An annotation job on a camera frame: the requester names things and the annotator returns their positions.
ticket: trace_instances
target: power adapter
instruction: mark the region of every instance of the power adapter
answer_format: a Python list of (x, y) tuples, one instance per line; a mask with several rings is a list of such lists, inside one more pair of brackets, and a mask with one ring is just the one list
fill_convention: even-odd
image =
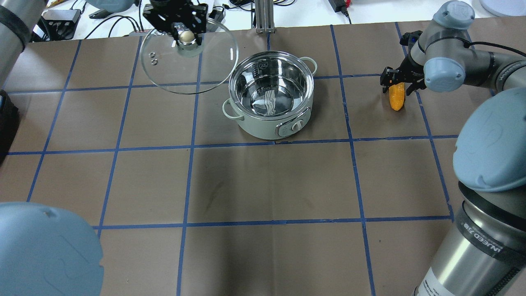
[(50, 9), (42, 17), (47, 27), (55, 31), (58, 40), (70, 40), (75, 35), (80, 15), (80, 9)]
[[(218, 23), (222, 22), (223, 19), (225, 19), (225, 8), (222, 6), (214, 6), (214, 8), (212, 8), (212, 12), (210, 12), (208, 15), (208, 18), (211, 18)], [(210, 32), (215, 32), (217, 31), (218, 27), (219, 26), (217, 25), (208, 25), (207, 30)]]
[(348, 5), (347, 5), (346, 0), (329, 0), (329, 3), (330, 3), (330, 6), (332, 7), (332, 10), (334, 10), (334, 12), (343, 13), (343, 15), (349, 19), (349, 23), (351, 22), (351, 19), (349, 17), (349, 12), (347, 11)]

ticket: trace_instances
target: light blue joint cover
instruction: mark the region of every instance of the light blue joint cover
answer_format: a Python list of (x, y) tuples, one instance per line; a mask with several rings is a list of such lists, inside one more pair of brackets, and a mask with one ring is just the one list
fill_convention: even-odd
[(102, 255), (97, 234), (77, 214), (0, 203), (0, 295), (99, 296)]
[(476, 191), (526, 184), (526, 87), (503, 91), (475, 110), (457, 139), (453, 168)]
[(86, 0), (87, 3), (109, 12), (123, 12), (128, 10), (135, 0)]
[(462, 1), (448, 1), (433, 15), (433, 20), (448, 29), (465, 30), (475, 19), (475, 10)]
[(464, 67), (447, 57), (434, 57), (424, 64), (424, 81), (435, 92), (452, 92), (466, 78)]

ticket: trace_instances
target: blue tape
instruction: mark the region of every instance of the blue tape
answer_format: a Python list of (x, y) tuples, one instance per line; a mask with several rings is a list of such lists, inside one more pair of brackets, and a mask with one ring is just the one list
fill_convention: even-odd
[(203, 61), (203, 54), (199, 55), (199, 64), (197, 68), (197, 86), (196, 86), (196, 97), (194, 103), (194, 120), (192, 123), (192, 140), (190, 147), (190, 157), (188, 160), (188, 175), (186, 178), (186, 195), (185, 195), (185, 212), (183, 216), (183, 231), (181, 234), (181, 247), (179, 249), (179, 267), (177, 271), (177, 290), (176, 295), (181, 295), (181, 281), (183, 278), (183, 259), (185, 255), (185, 244), (186, 244), (186, 229), (188, 223), (188, 206), (190, 202), (190, 188), (191, 188), (191, 178), (192, 170), (194, 164), (194, 150), (195, 150), (195, 139), (196, 139), (196, 126), (197, 126), (197, 109), (199, 107), (199, 84), (201, 82), (201, 63)]
[(9, 92), (10, 95), (16, 94), (42, 94), (42, 93), (60, 93), (63, 90), (40, 90), (40, 91), (18, 91), (18, 92)]
[(355, 148), (354, 148), (353, 139), (352, 139), (351, 126), (349, 124), (349, 112), (347, 110), (347, 99), (345, 96), (345, 88), (343, 86), (343, 77), (341, 75), (340, 55), (338, 53), (338, 44), (336, 42), (336, 35), (334, 33), (333, 25), (330, 25), (330, 30), (332, 34), (332, 42), (334, 43), (334, 50), (336, 53), (336, 62), (338, 64), (338, 74), (340, 75), (340, 88), (341, 88), (341, 96), (343, 100), (343, 112), (345, 114), (347, 133), (349, 134), (349, 144), (351, 147), (352, 168), (354, 170), (356, 191), (358, 195), (358, 206), (360, 208), (360, 221), (362, 223), (363, 246), (365, 249), (367, 271), (369, 273), (369, 284), (371, 286), (371, 295), (376, 296), (375, 281), (374, 281), (373, 274), (372, 274), (371, 254), (369, 252), (369, 240), (367, 238), (367, 226), (366, 226), (365, 213), (363, 210), (363, 201), (362, 201), (362, 196), (361, 196), (360, 179), (358, 177), (358, 167), (356, 165)]
[(202, 144), (202, 145), (194, 145), (194, 147), (195, 148), (219, 148), (219, 147), (265, 146), (265, 145), (274, 145), (274, 142)]
[(277, 142), (276, 145), (288, 145), (288, 144), (318, 144), (318, 143), (348, 143), (349, 139), (333, 139), (333, 140), (305, 140), (305, 141), (281, 141)]
[(102, 87), (84, 87), (84, 88), (69, 88), (67, 92), (82, 92), (82, 91), (102, 91), (102, 90), (121, 90), (130, 88), (128, 85), (122, 86), (102, 86)]
[(431, 134), (431, 128), (429, 127), (429, 122), (427, 120), (426, 111), (424, 110), (424, 105), (422, 103), (422, 98), (420, 97), (420, 93), (418, 93), (418, 91), (415, 93), (417, 94), (417, 100), (418, 100), (418, 104), (420, 105), (420, 111), (422, 113), (424, 123), (426, 124), (426, 130), (429, 135), (429, 142), (431, 143), (431, 149), (433, 150), (434, 161), (437, 164), (437, 170), (438, 170), (438, 175), (440, 177), (440, 183), (442, 183), (442, 190), (444, 192), (444, 197), (446, 198), (446, 205), (448, 206), (449, 215), (451, 217), (451, 220), (453, 221), (454, 220), (453, 207), (449, 203), (449, 193), (446, 187), (446, 181), (444, 179), (444, 175), (442, 173), (442, 167), (440, 166), (440, 160), (438, 159), (437, 149), (434, 145), (433, 135)]
[[(51, 122), (51, 127), (49, 128), (49, 133), (47, 134), (46, 143), (44, 144), (43, 152), (46, 152), (47, 147), (49, 145), (49, 140), (51, 139), (51, 134), (53, 133), (53, 129), (55, 128), (55, 124), (57, 123), (58, 118), (58, 112), (60, 112), (60, 107), (62, 106), (62, 101), (64, 100), (64, 95), (66, 94), (67, 85), (69, 83), (69, 80), (71, 79), (71, 74), (73, 73), (73, 67), (75, 66), (75, 63), (77, 62), (78, 58), (78, 52), (80, 51), (80, 45), (82, 44), (82, 40), (78, 41), (77, 44), (77, 50), (75, 51), (75, 56), (73, 56), (73, 61), (71, 63), (71, 67), (69, 68), (69, 72), (67, 74), (66, 83), (64, 83), (64, 87), (62, 88), (62, 95), (60, 95), (60, 100), (58, 101), (57, 109), (55, 111), (55, 115), (53, 116), (53, 121)], [(31, 196), (33, 195), (33, 191), (35, 190), (35, 184), (36, 180), (38, 178), (38, 174), (40, 172), (40, 169), (42, 167), (42, 162), (44, 161), (44, 153), (40, 156), (40, 160), (38, 161), (38, 166), (36, 167), (36, 172), (33, 177), (33, 181), (31, 183), (31, 188), (29, 189), (29, 193), (27, 195), (27, 202), (31, 201)]]
[(353, 77), (371, 77), (371, 76), (381, 76), (381, 74), (352, 74), (352, 75), (341, 75), (342, 78), (353, 78)]
[(442, 135), (442, 136), (433, 136), (433, 139), (456, 139), (458, 135)]
[[(435, 221), (449, 220), (449, 216), (409, 216), (409, 217), (380, 217), (365, 218), (366, 222), (392, 221)], [(362, 223), (362, 218), (344, 219), (294, 219), (294, 220), (258, 220), (231, 222), (191, 222), (191, 223), (161, 223), (161, 224), (126, 224), (93, 226), (94, 229), (149, 229), (149, 228), (193, 228), (193, 227), (224, 227), (224, 226), (257, 226), (257, 225), (286, 225), (286, 224), (323, 224), (323, 223)]]
[(126, 101), (124, 103), (123, 115), (122, 115), (122, 117), (120, 119), (119, 134), (118, 134), (118, 137), (117, 137), (117, 144), (115, 145), (115, 153), (113, 155), (112, 168), (109, 171), (108, 186), (106, 187), (106, 194), (104, 195), (104, 203), (103, 203), (103, 206), (102, 206), (102, 211), (100, 213), (99, 229), (97, 231), (97, 236), (99, 238), (100, 238), (100, 234), (102, 233), (102, 225), (104, 224), (104, 217), (106, 216), (106, 207), (108, 205), (109, 193), (110, 193), (110, 190), (112, 188), (113, 174), (115, 173), (115, 165), (117, 163), (117, 157), (118, 157), (118, 154), (119, 154), (118, 149), (119, 149), (119, 146), (120, 146), (120, 139), (123, 136), (124, 122), (126, 121), (126, 113), (128, 112), (128, 103), (129, 103), (130, 95), (132, 93), (133, 79), (135, 77), (135, 70), (137, 69), (137, 61), (139, 60), (140, 45), (141, 45), (142, 40), (143, 40), (143, 37), (140, 36), (139, 37), (139, 43), (137, 45), (137, 51), (135, 53), (135, 60), (134, 60), (134, 64), (133, 64), (133, 69), (132, 69), (132, 72), (131, 72), (132, 75), (130, 77), (130, 81), (129, 81), (129, 84), (128, 84), (128, 92), (126, 93)]
[(152, 146), (152, 147), (130, 147), (130, 148), (119, 148), (119, 151), (144, 151), (144, 150), (174, 150), (174, 149), (188, 149), (191, 145), (179, 145), (179, 146)]
[(431, 221), (431, 220), (449, 220), (450, 216), (414, 216), (414, 217), (383, 217), (383, 218), (366, 218), (367, 222), (391, 222), (391, 221)]
[(393, 141), (393, 140), (421, 140), (421, 139), (429, 139), (429, 136), (362, 137), (362, 138), (356, 138), (352, 140), (353, 142), (360, 142), (360, 141), (381, 141), (381, 140)]
[[(396, 32), (398, 33), (398, 38), (402, 39), (402, 32), (400, 31), (400, 26), (398, 25), (398, 22), (395, 22)], [(403, 55), (407, 55), (406, 47), (402, 45)]]

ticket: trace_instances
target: grid line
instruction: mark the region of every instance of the grid line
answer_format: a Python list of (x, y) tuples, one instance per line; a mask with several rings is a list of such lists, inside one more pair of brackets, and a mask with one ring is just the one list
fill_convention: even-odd
[[(425, 140), (429, 136), (399, 136), (399, 137), (365, 137), (353, 138), (353, 142), (360, 141), (406, 141), (406, 140)], [(433, 139), (456, 139), (458, 135), (433, 136)], [(220, 148), (220, 147), (239, 147), (239, 146), (265, 146), (265, 145), (294, 145), (294, 144), (318, 144), (318, 143), (346, 143), (349, 139), (322, 139), (322, 140), (297, 140), (297, 141), (269, 141), (269, 142), (247, 142), (247, 143), (223, 143), (223, 144), (195, 144), (194, 148)], [(117, 149), (81, 149), (81, 150), (58, 150), (58, 151), (15, 151), (5, 155), (41, 155), (41, 154), (76, 154), (76, 153), (101, 153), (101, 152), (121, 152), (121, 151), (144, 151), (144, 150), (175, 150), (189, 149), (191, 145), (174, 146), (143, 146), (126, 147)]]
[(139, 37), (139, 42), (138, 42), (138, 45), (137, 45), (137, 51), (135, 53), (135, 60), (134, 60), (134, 64), (133, 64), (133, 69), (132, 69), (132, 72), (131, 72), (132, 75), (130, 77), (130, 82), (128, 84), (128, 91), (126, 93), (126, 101), (124, 103), (123, 115), (122, 115), (122, 117), (120, 119), (119, 135), (117, 136), (117, 144), (115, 145), (115, 152), (113, 154), (112, 168), (110, 169), (110, 172), (109, 172), (108, 186), (106, 187), (106, 194), (104, 195), (104, 203), (103, 203), (102, 210), (101, 210), (101, 213), (100, 213), (99, 229), (97, 231), (97, 236), (99, 237), (99, 239), (100, 239), (100, 234), (102, 233), (102, 225), (104, 223), (104, 217), (106, 216), (106, 207), (108, 206), (109, 193), (110, 193), (111, 188), (112, 188), (113, 174), (115, 173), (115, 165), (117, 164), (117, 156), (119, 154), (119, 150), (118, 149), (119, 149), (119, 146), (120, 146), (120, 139), (123, 136), (124, 122), (126, 121), (126, 113), (128, 112), (128, 103), (129, 103), (129, 100), (130, 100), (130, 95), (132, 93), (132, 85), (133, 85), (133, 80), (135, 78), (135, 70), (137, 68), (137, 61), (139, 60), (139, 52), (140, 52), (140, 46), (141, 46), (142, 40), (143, 40), (143, 37), (140, 36)]
[[(398, 23), (396, 23), (398, 33), (400, 34)], [(363, 231), (363, 237), (364, 237), (364, 244), (366, 248), (366, 260), (368, 265), (368, 271), (369, 271), (369, 280), (371, 285), (371, 293), (372, 295), (376, 295), (375, 288), (374, 288), (374, 282), (372, 278), (372, 267), (370, 263), (370, 254), (368, 250), (368, 241), (367, 241), (367, 230), (366, 230), (366, 223), (365, 222), (386, 222), (386, 221), (420, 221), (420, 220), (447, 220), (450, 219), (450, 216), (410, 216), (410, 217), (391, 217), (391, 218), (366, 218), (365, 213), (363, 211), (363, 203), (361, 200), (361, 191), (360, 191), (360, 184), (359, 184), (359, 177), (358, 177), (358, 170), (356, 165), (356, 157), (354, 153), (354, 147), (353, 142), (358, 141), (381, 141), (381, 140), (414, 140), (414, 139), (429, 139), (433, 148), (433, 153), (436, 157), (436, 162), (439, 170), (439, 174), (441, 176), (441, 179), (443, 179), (443, 176), (441, 174), (440, 164), (438, 162), (438, 157), (436, 155), (436, 151), (434, 149), (434, 139), (449, 139), (449, 138), (456, 138), (457, 135), (443, 135), (443, 136), (433, 136), (431, 135), (431, 132), (429, 130), (429, 124), (427, 123), (427, 120), (425, 118), (425, 113), (423, 110), (423, 107), (421, 107), (422, 115), (424, 116), (424, 121), (426, 122), (426, 127), (428, 129), (428, 136), (409, 136), (409, 137), (386, 137), (386, 138), (352, 138), (351, 128), (348, 122), (349, 115), (347, 110), (347, 102), (345, 97), (345, 89), (343, 87), (343, 78), (351, 78), (351, 77), (366, 77), (366, 76), (380, 76), (380, 74), (356, 74), (356, 75), (342, 75), (341, 71), (341, 64), (338, 54), (338, 48), (337, 48), (337, 42), (335, 33), (333, 30), (333, 26), (330, 26), (331, 32), (332, 32), (332, 38), (333, 43), (335, 46), (335, 52), (336, 52), (336, 58), (338, 63), (338, 70), (339, 75), (335, 76), (318, 76), (315, 77), (316, 80), (323, 80), (323, 79), (333, 79), (333, 78), (339, 78), (340, 79), (340, 87), (342, 92), (342, 99), (343, 99), (343, 108), (344, 108), (344, 114), (346, 116), (346, 122), (347, 122), (347, 129), (349, 138), (348, 139), (332, 139), (332, 140), (306, 140), (306, 141), (283, 141), (283, 142), (258, 142), (258, 143), (228, 143), (228, 144), (210, 144), (210, 145), (195, 145), (195, 129), (196, 129), (196, 117), (197, 117), (197, 106), (198, 106), (198, 94), (195, 97), (195, 107), (194, 107), (194, 122), (193, 122), (193, 131), (192, 131), (192, 142), (191, 145), (181, 145), (181, 146), (157, 146), (157, 147), (129, 147), (129, 148), (119, 148), (120, 145), (120, 137), (122, 135), (124, 120), (126, 116), (127, 111), (127, 104), (129, 100), (130, 91), (132, 88), (143, 88), (143, 87), (155, 87), (154, 84), (149, 85), (133, 85), (133, 78), (135, 75), (135, 70), (137, 66), (137, 58), (138, 53), (140, 49), (140, 41), (139, 46), (137, 49), (137, 55), (136, 60), (134, 64), (134, 68), (132, 71), (132, 75), (130, 78), (130, 85), (129, 86), (110, 86), (110, 87), (91, 87), (91, 88), (73, 88), (73, 89), (66, 89), (67, 84), (69, 82), (69, 78), (71, 76), (73, 66), (75, 64), (75, 61), (77, 59), (77, 55), (80, 49), (80, 43), (79, 41), (77, 52), (75, 54), (68, 78), (66, 80), (66, 85), (62, 90), (48, 90), (48, 91), (28, 91), (28, 92), (12, 92), (12, 94), (24, 94), (24, 93), (46, 93), (46, 92), (62, 92), (59, 105), (57, 107), (57, 111), (55, 113), (55, 118), (52, 124), (52, 127), (50, 129), (48, 139), (46, 141), (46, 145), (43, 151), (41, 152), (9, 152), (8, 155), (28, 155), (28, 154), (41, 154), (41, 160), (39, 162), (39, 165), (37, 167), (37, 172), (35, 173), (35, 178), (32, 184), (32, 189), (34, 187), (34, 183), (37, 178), (37, 174), (39, 171), (39, 168), (42, 164), (42, 159), (44, 155), (46, 154), (68, 154), (68, 153), (98, 153), (98, 152), (114, 152), (114, 159), (112, 163), (112, 170), (110, 174), (110, 178), (108, 180), (108, 187), (107, 187), (107, 193), (105, 196), (105, 202), (103, 207), (103, 212), (101, 213), (101, 220), (99, 223), (99, 226), (93, 226), (94, 229), (98, 230), (98, 236), (100, 237), (100, 233), (103, 229), (136, 229), (136, 228), (183, 228), (183, 235), (181, 237), (181, 249), (180, 249), (180, 257), (179, 257), (179, 271), (178, 271), (178, 280), (177, 280), (177, 296), (180, 296), (180, 285), (181, 285), (181, 275), (183, 270), (183, 256), (184, 256), (184, 240), (185, 240), (185, 234), (186, 229), (188, 227), (203, 227), (203, 226), (239, 226), (239, 225), (282, 225), (282, 224), (302, 224), (302, 223), (362, 223), (362, 231)], [(267, 50), (270, 50), (270, 34), (267, 34)], [(216, 82), (201, 82), (200, 81), (200, 65), (201, 65), (201, 59), (199, 59), (199, 68), (198, 68), (198, 81), (196, 83), (174, 83), (174, 84), (163, 84), (163, 86), (171, 86), (171, 85), (196, 85), (197, 90), (199, 90), (200, 84), (211, 84)], [(47, 145), (51, 136), (51, 133), (53, 131), (53, 126), (56, 121), (56, 117), (58, 115), (58, 111), (60, 108), (60, 104), (62, 103), (63, 97), (65, 95), (65, 92), (74, 92), (74, 91), (91, 91), (91, 90), (111, 90), (111, 89), (118, 89), (118, 88), (127, 88), (128, 94), (126, 98), (125, 103), (125, 109), (123, 111), (123, 117), (121, 121), (121, 127), (119, 130), (119, 137), (117, 140), (117, 145), (115, 149), (105, 149), (105, 150), (74, 150), (74, 151), (47, 151)], [(200, 223), (188, 223), (187, 222), (187, 215), (188, 215), (188, 202), (189, 202), (189, 191), (190, 191), (190, 180), (191, 180), (191, 173), (192, 173), (192, 163), (193, 163), (193, 152), (194, 149), (204, 149), (204, 148), (211, 148), (211, 147), (232, 147), (232, 146), (256, 146), (256, 145), (276, 145), (276, 144), (307, 144), (307, 143), (337, 143), (337, 142), (349, 142), (351, 147), (351, 158), (353, 162), (353, 169), (355, 173), (355, 182), (357, 186), (358, 191), (358, 201), (360, 206), (360, 218), (350, 218), (350, 219), (309, 219), (309, 220), (270, 220), (270, 221), (238, 221), (238, 222), (200, 222)], [(161, 150), (161, 149), (188, 149), (190, 148), (190, 159), (189, 159), (189, 169), (188, 169), (188, 176), (187, 176), (187, 192), (186, 192), (186, 201), (185, 201), (185, 217), (183, 223), (172, 223), (172, 224), (145, 224), (145, 225), (103, 225), (104, 222), (104, 213), (105, 213), (105, 207), (107, 204), (107, 199), (109, 195), (109, 190), (111, 187), (111, 180), (113, 178), (113, 171), (115, 169), (117, 154), (119, 151), (135, 151), (135, 150)]]
[(197, 85), (196, 85), (196, 95), (194, 102), (194, 119), (192, 122), (192, 140), (190, 145), (190, 157), (188, 160), (188, 176), (186, 179), (186, 195), (185, 195), (185, 211), (183, 216), (183, 231), (181, 232), (181, 245), (179, 250), (179, 266), (177, 270), (177, 288), (176, 296), (181, 295), (181, 282), (183, 277), (183, 259), (185, 255), (185, 243), (186, 243), (186, 229), (188, 223), (188, 207), (190, 203), (190, 188), (191, 188), (191, 177), (192, 170), (194, 165), (194, 150), (195, 150), (195, 139), (196, 139), (196, 126), (197, 126), (197, 110), (199, 106), (199, 83), (201, 81), (201, 63), (203, 62), (203, 54), (199, 54), (199, 63), (197, 67)]
[(365, 257), (366, 257), (366, 262), (367, 262), (367, 271), (368, 271), (368, 274), (369, 274), (369, 285), (370, 285), (370, 288), (371, 288), (371, 295), (372, 296), (376, 296), (375, 281), (374, 281), (373, 274), (372, 274), (371, 254), (369, 252), (369, 240), (368, 240), (368, 237), (367, 237), (366, 218), (365, 218), (365, 213), (364, 213), (364, 210), (363, 210), (363, 200), (362, 200), (362, 197), (361, 197), (360, 179), (359, 179), (359, 175), (358, 175), (358, 167), (356, 165), (356, 155), (355, 155), (355, 148), (354, 148), (354, 143), (353, 143), (353, 138), (352, 138), (352, 131), (351, 131), (351, 126), (349, 124), (349, 112), (347, 110), (347, 99), (345, 97), (345, 88), (343, 86), (343, 76), (342, 76), (342, 71), (341, 71), (340, 55), (339, 55), (339, 52), (338, 52), (338, 43), (336, 42), (336, 35), (334, 33), (333, 25), (330, 25), (330, 30), (331, 30), (331, 34), (332, 34), (332, 42), (334, 43), (334, 50), (335, 50), (335, 53), (336, 53), (336, 62), (338, 64), (338, 74), (340, 76), (340, 88), (341, 88), (341, 96), (342, 96), (342, 101), (343, 101), (343, 112), (345, 114), (345, 121), (346, 121), (346, 125), (347, 125), (347, 133), (349, 135), (349, 144), (350, 144), (351, 158), (352, 158), (352, 168), (354, 170), (355, 183), (356, 183), (356, 192), (357, 192), (357, 196), (358, 196), (358, 206), (360, 208), (360, 222), (362, 224), (363, 246), (364, 246), (364, 249), (365, 249)]
[[(434, 221), (449, 220), (446, 216), (407, 216), (407, 217), (378, 217), (365, 218), (366, 222), (392, 222), (392, 221)], [(160, 224), (118, 224), (95, 225), (93, 229), (149, 229), (149, 228), (194, 228), (194, 227), (222, 227), (222, 226), (254, 226), (254, 225), (286, 225), (286, 224), (322, 224), (322, 223), (361, 223), (362, 218), (339, 219), (295, 219), (295, 220), (256, 220), (256, 221), (230, 221), (230, 222), (190, 222), (190, 223), (160, 223)]]
[[(325, 79), (338, 79), (338, 78), (356, 78), (356, 77), (371, 77), (371, 76), (380, 76), (378, 73), (372, 74), (345, 74), (345, 75), (332, 75), (332, 76), (315, 76), (315, 80), (325, 80)], [(209, 84), (219, 84), (221, 81), (202, 81), (199, 82), (201, 85)], [(197, 82), (178, 82), (178, 83), (162, 83), (160, 86), (187, 86), (187, 85), (197, 85)], [(149, 88), (157, 87), (155, 84), (139, 84), (139, 85), (117, 85), (117, 86), (101, 86), (101, 87), (85, 87), (85, 88), (68, 88), (66, 90), (33, 90), (33, 91), (13, 91), (9, 94), (39, 94), (39, 93), (59, 93), (59, 92), (83, 92), (83, 91), (100, 91), (100, 90), (119, 90), (119, 89), (128, 89), (128, 88)]]
[[(66, 95), (66, 89), (67, 85), (69, 83), (69, 80), (71, 79), (71, 75), (73, 73), (73, 67), (75, 66), (75, 63), (77, 62), (78, 52), (80, 51), (80, 45), (82, 44), (82, 40), (78, 41), (77, 44), (77, 50), (75, 51), (75, 55), (73, 56), (73, 61), (71, 62), (71, 67), (69, 68), (69, 72), (67, 74), (66, 82), (64, 83), (64, 87), (62, 88), (62, 94), (60, 95), (60, 100), (58, 101), (57, 109), (55, 111), (55, 115), (53, 116), (53, 121), (51, 122), (51, 127), (49, 128), (49, 133), (47, 134), (46, 143), (44, 144), (44, 149), (42, 149), (42, 152), (47, 151), (47, 147), (49, 145), (49, 141), (51, 140), (51, 134), (53, 133), (53, 129), (55, 128), (55, 124), (57, 122), (58, 118), (58, 112), (60, 112), (60, 106), (62, 106), (62, 101), (64, 101), (64, 96)], [(38, 174), (40, 172), (40, 169), (42, 167), (42, 162), (44, 161), (44, 153), (40, 156), (40, 160), (38, 161), (38, 165), (36, 167), (35, 175), (33, 176), (33, 181), (31, 183), (31, 188), (29, 189), (29, 193), (27, 194), (27, 202), (31, 201), (31, 196), (33, 195), (33, 191), (35, 190), (35, 184), (36, 180), (38, 178)]]
[[(398, 33), (398, 37), (400, 39), (402, 39), (402, 32), (400, 31), (400, 26), (398, 25), (398, 22), (395, 22), (395, 27), (396, 27), (396, 30), (397, 30), (397, 33)], [(403, 46), (403, 45), (400, 45), (400, 46), (402, 46), (402, 50), (403, 50), (404, 55), (407, 55), (406, 47)], [(431, 150), (433, 151), (434, 161), (435, 161), (435, 163), (437, 165), (438, 176), (440, 178), (440, 183), (442, 185), (442, 191), (444, 192), (444, 197), (446, 198), (446, 205), (448, 207), (449, 215), (451, 217), (451, 221), (454, 221), (453, 207), (449, 203), (449, 193), (448, 193), (448, 189), (446, 187), (446, 181), (444, 179), (444, 175), (442, 173), (442, 167), (440, 165), (440, 160), (438, 159), (438, 153), (437, 153), (437, 149), (436, 149), (435, 144), (434, 144), (433, 134), (431, 133), (431, 127), (429, 126), (429, 122), (427, 120), (426, 111), (424, 109), (424, 105), (422, 103), (422, 98), (420, 97), (420, 93), (418, 91), (415, 91), (415, 93), (416, 93), (416, 96), (417, 96), (418, 104), (420, 105), (420, 112), (422, 113), (422, 118), (424, 120), (424, 124), (426, 125), (426, 131), (428, 133), (429, 143), (431, 144)]]

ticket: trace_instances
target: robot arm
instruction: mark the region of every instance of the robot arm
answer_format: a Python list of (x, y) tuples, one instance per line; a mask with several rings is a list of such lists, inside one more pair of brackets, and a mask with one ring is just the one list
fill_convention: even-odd
[(144, 7), (144, 17), (160, 32), (174, 40), (201, 45), (206, 32), (208, 5), (194, 5), (191, 0), (152, 0)]
[(462, 84), (503, 90), (526, 86), (526, 54), (501, 54), (470, 48), (467, 29), (474, 19), (471, 6), (449, 1), (435, 13), (425, 31), (406, 33), (400, 40), (409, 54), (397, 69), (386, 67), (380, 78), (384, 92), (400, 82), (414, 90), (449, 92)]

